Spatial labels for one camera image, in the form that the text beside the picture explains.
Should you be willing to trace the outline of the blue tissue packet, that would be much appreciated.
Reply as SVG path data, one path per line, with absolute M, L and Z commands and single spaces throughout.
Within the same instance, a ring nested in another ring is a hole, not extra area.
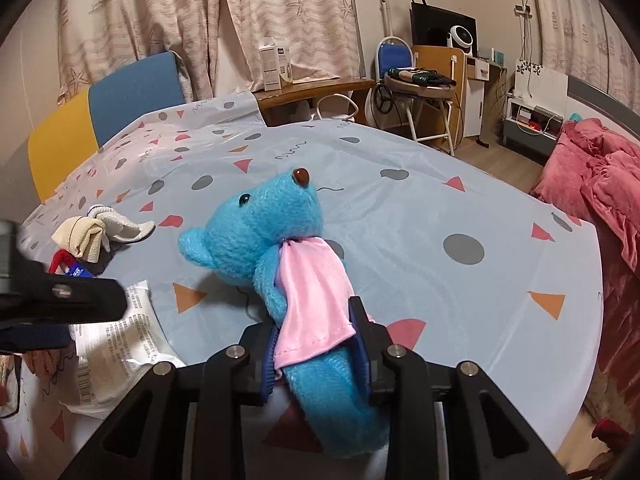
M 65 274 L 68 276 L 74 276 L 75 278 L 94 278 L 92 273 L 77 262 L 71 264 Z

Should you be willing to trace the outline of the beige cloth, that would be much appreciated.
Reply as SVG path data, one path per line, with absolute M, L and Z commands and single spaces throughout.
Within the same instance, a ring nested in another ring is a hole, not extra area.
M 90 263 L 99 261 L 101 252 L 110 252 L 106 225 L 92 217 L 72 217 L 63 221 L 51 236 L 59 248 L 77 259 Z

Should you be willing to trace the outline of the white plastic package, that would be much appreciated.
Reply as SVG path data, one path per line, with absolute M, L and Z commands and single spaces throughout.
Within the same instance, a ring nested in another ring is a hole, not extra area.
M 75 414 L 104 419 L 155 364 L 184 365 L 160 327 L 149 284 L 127 287 L 126 297 L 121 320 L 74 327 L 75 378 L 61 403 Z

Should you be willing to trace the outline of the white knitted gloves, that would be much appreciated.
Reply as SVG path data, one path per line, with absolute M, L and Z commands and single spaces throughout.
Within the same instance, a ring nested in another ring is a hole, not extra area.
M 87 216 L 104 223 L 103 248 L 111 251 L 111 244 L 134 244 L 149 237 L 155 230 L 155 223 L 147 221 L 134 223 L 114 208 L 100 204 L 89 208 Z

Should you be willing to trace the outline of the blue teddy bear pink dress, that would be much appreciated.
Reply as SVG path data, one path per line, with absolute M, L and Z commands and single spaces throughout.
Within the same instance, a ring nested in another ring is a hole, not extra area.
M 230 197 L 205 226 L 182 232 L 178 248 L 221 281 L 262 298 L 279 330 L 274 368 L 323 451 L 373 453 L 386 445 L 390 424 L 355 377 L 348 348 L 356 335 L 349 318 L 355 292 L 322 229 L 316 188 L 299 167 Z

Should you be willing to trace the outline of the patterned light blue tablecloth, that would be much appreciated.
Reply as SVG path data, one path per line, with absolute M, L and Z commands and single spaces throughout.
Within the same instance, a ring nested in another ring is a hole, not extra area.
M 24 214 L 24 252 L 48 262 L 67 218 L 97 204 L 153 221 L 122 248 L 109 278 L 149 284 L 164 335 L 183 363 L 233 344 L 262 315 L 247 288 L 187 262 L 180 234 L 229 197 L 297 167 L 309 171 L 323 236 L 375 321 L 425 359 L 472 360 L 548 448 L 574 422 L 596 364 L 602 271 L 596 229 L 442 152 L 334 119 L 270 128 L 249 94 L 145 114 Z M 17 171 L 2 206 L 25 199 Z

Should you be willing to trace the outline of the grey yellow blue chair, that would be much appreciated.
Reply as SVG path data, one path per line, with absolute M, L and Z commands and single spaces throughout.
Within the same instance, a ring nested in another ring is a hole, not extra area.
M 139 117 L 184 102 L 175 53 L 116 70 L 58 108 L 30 134 L 26 155 L 40 200 Z

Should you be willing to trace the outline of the wooden side desk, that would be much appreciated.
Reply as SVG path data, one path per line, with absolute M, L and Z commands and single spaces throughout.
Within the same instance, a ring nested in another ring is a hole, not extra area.
M 358 124 L 364 125 L 366 123 L 364 104 L 374 84 L 373 79 L 359 77 L 300 82 L 281 90 L 256 91 L 254 98 L 265 123 L 274 127 L 288 122 L 306 120 L 314 109 L 314 104 L 321 98 L 339 93 L 348 96 L 357 104 L 359 110 L 355 119 Z

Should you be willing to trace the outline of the low white shelf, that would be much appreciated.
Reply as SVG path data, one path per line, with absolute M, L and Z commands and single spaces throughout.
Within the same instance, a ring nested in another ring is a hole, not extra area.
M 563 122 L 562 115 L 512 96 L 504 108 L 502 144 L 548 158 L 558 143 Z

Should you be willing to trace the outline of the white carton on desk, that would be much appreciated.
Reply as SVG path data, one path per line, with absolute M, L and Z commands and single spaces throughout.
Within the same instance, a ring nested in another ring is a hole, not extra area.
M 262 81 L 266 91 L 282 90 L 293 83 L 293 70 L 288 40 L 265 37 L 259 43 Z

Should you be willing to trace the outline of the blue folding chair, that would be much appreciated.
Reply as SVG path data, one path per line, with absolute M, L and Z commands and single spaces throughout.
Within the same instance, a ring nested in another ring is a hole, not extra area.
M 457 83 L 437 70 L 416 67 L 415 62 L 413 50 L 400 37 L 386 36 L 378 43 L 374 58 L 371 120 L 376 124 L 378 116 L 395 112 L 399 119 L 406 118 L 414 142 L 445 140 L 448 153 L 454 156 L 450 116 Z M 416 127 L 424 105 L 439 112 L 443 132 L 419 136 Z

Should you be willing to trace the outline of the small white fan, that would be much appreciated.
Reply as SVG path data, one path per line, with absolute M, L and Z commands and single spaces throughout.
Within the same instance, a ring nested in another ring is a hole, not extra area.
M 462 25 L 451 26 L 447 35 L 447 46 L 460 49 L 465 55 L 473 55 L 474 38 Z

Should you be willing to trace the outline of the black monitor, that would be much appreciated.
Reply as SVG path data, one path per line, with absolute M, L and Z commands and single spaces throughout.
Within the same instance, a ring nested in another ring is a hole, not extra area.
M 476 19 L 458 12 L 430 6 L 426 3 L 411 3 L 410 10 L 412 43 L 415 46 L 448 47 L 447 35 L 451 26 L 464 26 L 474 38 L 473 55 L 477 56 Z

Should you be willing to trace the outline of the patterned cream curtain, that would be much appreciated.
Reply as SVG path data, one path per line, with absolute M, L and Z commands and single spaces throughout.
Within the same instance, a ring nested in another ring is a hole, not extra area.
M 361 74 L 354 0 L 60 0 L 58 99 L 162 52 L 189 101 L 260 90 L 267 39 L 288 43 L 296 82 Z

